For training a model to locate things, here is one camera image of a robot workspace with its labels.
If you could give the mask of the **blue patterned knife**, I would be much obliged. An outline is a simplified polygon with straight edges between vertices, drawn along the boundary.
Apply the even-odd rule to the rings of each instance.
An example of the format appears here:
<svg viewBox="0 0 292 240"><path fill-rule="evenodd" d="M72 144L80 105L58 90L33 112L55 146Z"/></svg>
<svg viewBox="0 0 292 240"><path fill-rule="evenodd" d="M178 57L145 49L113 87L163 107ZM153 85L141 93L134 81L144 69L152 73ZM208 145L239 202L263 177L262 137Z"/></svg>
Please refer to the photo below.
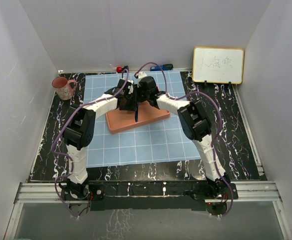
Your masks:
<svg viewBox="0 0 292 240"><path fill-rule="evenodd" d="M136 107L135 107L135 122L137 123L138 122L138 109L139 109L139 103L136 104Z"/></svg>

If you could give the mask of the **orange plastic tray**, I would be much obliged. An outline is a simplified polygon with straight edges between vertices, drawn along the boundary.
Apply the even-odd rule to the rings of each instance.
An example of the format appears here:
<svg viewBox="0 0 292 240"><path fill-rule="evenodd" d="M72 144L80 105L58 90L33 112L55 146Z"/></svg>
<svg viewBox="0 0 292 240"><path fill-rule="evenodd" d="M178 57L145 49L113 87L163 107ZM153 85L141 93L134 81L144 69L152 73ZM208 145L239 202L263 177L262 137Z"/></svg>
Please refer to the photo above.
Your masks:
<svg viewBox="0 0 292 240"><path fill-rule="evenodd" d="M145 101L139 104L138 121L135 121L135 112L115 109L105 114L109 132L118 134L134 128L149 125L168 119L170 112L157 109Z"/></svg>

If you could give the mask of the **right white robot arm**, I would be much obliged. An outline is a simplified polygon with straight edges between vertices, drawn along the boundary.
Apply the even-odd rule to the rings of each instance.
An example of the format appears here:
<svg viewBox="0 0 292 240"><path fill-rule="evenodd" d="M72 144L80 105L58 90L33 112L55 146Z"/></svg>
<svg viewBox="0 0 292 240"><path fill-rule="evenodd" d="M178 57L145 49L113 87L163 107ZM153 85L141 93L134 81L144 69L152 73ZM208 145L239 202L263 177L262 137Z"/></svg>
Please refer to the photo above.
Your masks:
<svg viewBox="0 0 292 240"><path fill-rule="evenodd" d="M230 179L216 154L212 123L201 103L178 99L158 90L153 77L146 74L135 78L138 100L147 101L151 106L179 117L184 135L194 143L203 161L209 194L216 199L221 198L230 186Z"/></svg>

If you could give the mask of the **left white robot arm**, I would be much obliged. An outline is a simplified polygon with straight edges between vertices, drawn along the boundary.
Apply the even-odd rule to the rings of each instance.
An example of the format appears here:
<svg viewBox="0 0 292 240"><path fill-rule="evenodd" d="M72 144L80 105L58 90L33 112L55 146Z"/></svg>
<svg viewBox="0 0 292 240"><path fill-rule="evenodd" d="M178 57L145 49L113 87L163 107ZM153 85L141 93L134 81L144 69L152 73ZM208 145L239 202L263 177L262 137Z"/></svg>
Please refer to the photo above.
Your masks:
<svg viewBox="0 0 292 240"><path fill-rule="evenodd" d="M104 114L124 109L133 111L137 107L137 84L132 80L120 79L118 85L107 90L101 97L78 106L70 107L70 122L63 132L63 138L69 156L69 176L66 185L59 187L75 199L85 199L89 194L86 170L87 147L94 134L95 120Z"/></svg>

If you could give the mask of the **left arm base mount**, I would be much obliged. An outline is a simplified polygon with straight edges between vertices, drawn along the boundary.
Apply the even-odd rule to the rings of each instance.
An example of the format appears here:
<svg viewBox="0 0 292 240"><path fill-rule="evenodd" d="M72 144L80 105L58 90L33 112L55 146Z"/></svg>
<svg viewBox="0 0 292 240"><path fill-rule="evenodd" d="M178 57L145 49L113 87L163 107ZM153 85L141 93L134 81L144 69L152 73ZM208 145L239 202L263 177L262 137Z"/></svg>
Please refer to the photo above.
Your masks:
<svg viewBox="0 0 292 240"><path fill-rule="evenodd" d="M66 201L92 201L103 200L104 187L102 185L88 184L85 181L83 184L71 182L69 179L59 183L57 189L61 190L61 197Z"/></svg>

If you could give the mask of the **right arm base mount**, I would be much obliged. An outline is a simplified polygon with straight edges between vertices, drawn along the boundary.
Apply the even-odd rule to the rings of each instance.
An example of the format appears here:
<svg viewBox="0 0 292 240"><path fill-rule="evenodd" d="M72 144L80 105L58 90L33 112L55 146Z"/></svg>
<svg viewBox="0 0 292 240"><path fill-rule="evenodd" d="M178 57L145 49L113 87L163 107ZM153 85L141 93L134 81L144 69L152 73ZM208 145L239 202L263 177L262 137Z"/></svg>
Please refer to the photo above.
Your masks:
<svg viewBox="0 0 292 240"><path fill-rule="evenodd" d="M207 182L198 182L191 185L190 189L183 191L183 195L190 196L194 200L217 200L221 202L231 200L231 191L228 187L220 193L215 193Z"/></svg>

